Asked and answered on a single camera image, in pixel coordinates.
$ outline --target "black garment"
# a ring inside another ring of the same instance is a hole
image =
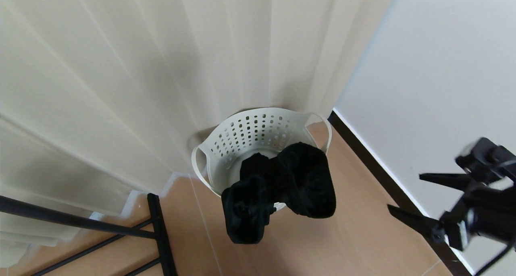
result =
[[[260,153],[242,162],[240,181],[222,194],[227,235],[234,243],[258,243],[276,211],[284,202],[298,215],[328,218],[337,201],[326,155],[299,142],[275,158]]]

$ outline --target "laundry basket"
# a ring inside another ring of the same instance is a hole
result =
[[[192,152],[193,169],[201,181],[219,197],[222,192],[240,180],[242,161],[255,153],[275,157],[286,146],[304,142],[317,147],[306,129],[306,123],[316,115],[328,128],[328,141],[321,147],[326,153],[331,141],[328,120],[315,113],[298,113],[281,108],[260,108],[236,113],[224,120],[208,138]],[[206,181],[197,164],[197,152],[206,155],[208,179]],[[276,210],[284,203],[276,203]]]

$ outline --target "metal rack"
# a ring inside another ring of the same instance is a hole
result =
[[[50,210],[49,208],[42,208],[41,206],[28,204],[25,202],[17,201],[16,199],[10,199],[8,197],[0,196],[0,212],[5,212],[11,215],[17,215],[21,217],[37,219],[41,221],[64,224],[68,226],[75,226],[78,228],[86,228],[89,230],[100,230],[102,232],[112,232],[117,234],[101,243],[98,243],[88,249],[83,250],[73,256],[70,256],[59,263],[51,265],[41,271],[36,272],[34,275],[40,276],[49,273],[63,265],[66,265],[82,256],[85,256],[97,249],[102,248],[109,243],[112,243],[124,236],[134,236],[141,238],[149,238],[156,240],[156,244],[158,247],[158,252],[160,256],[153,261],[137,268],[127,275],[132,276],[139,274],[152,266],[161,263],[163,275],[164,276],[177,276],[177,271],[175,270],[174,259],[172,255],[172,250],[170,249],[170,243],[168,241],[168,235],[166,234],[166,228],[163,221],[163,214],[160,206],[160,199],[157,195],[149,193],[147,195],[147,201],[149,202],[149,210],[151,214],[151,218],[143,221],[140,224],[137,224],[131,228],[105,223],[101,221],[96,221],[88,218],[83,218],[75,215],[70,215],[65,212],[59,212],[57,210]],[[147,230],[141,230],[146,225],[152,224],[154,228],[154,232],[149,232]]]

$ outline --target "tile floor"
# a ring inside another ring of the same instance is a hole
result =
[[[312,133],[318,141],[325,139],[321,126],[313,126]],[[328,161],[337,194],[335,215],[316,220],[284,208],[271,216],[258,245],[231,243],[220,198],[196,179],[177,179],[161,205],[179,275],[451,275],[424,239],[389,215],[386,204],[394,201],[336,131]],[[129,219],[105,221],[133,225],[147,217],[142,196]],[[30,252],[0,276],[31,274],[107,237],[81,231],[71,243]],[[123,275],[156,257],[154,241],[124,237],[49,275]],[[142,275],[161,275],[160,269]]]

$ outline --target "curtain fold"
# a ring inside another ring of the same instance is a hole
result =
[[[0,2],[2,194],[117,214],[238,111],[328,116],[391,0]]]

